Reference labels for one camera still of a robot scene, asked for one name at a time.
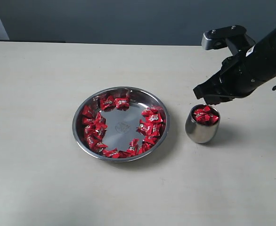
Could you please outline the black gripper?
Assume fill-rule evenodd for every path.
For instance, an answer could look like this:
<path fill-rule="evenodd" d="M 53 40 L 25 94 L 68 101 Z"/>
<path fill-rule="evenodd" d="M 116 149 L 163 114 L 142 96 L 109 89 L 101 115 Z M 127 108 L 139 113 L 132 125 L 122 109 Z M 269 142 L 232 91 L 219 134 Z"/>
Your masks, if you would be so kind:
<path fill-rule="evenodd" d="M 193 92 L 208 105 L 249 96 L 257 87 L 276 77 L 276 47 L 253 46 L 226 58 L 221 69 Z"/>

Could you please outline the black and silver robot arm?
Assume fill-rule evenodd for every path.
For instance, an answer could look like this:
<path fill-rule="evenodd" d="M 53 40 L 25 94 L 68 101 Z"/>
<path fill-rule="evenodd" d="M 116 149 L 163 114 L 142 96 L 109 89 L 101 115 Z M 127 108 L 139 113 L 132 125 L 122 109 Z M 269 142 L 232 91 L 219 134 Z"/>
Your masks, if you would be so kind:
<path fill-rule="evenodd" d="M 196 98 L 208 105 L 245 98 L 276 77 L 276 28 L 259 42 L 240 25 L 213 29 L 203 33 L 202 47 L 229 48 L 232 53 L 222 61 L 219 71 L 193 89 Z"/>

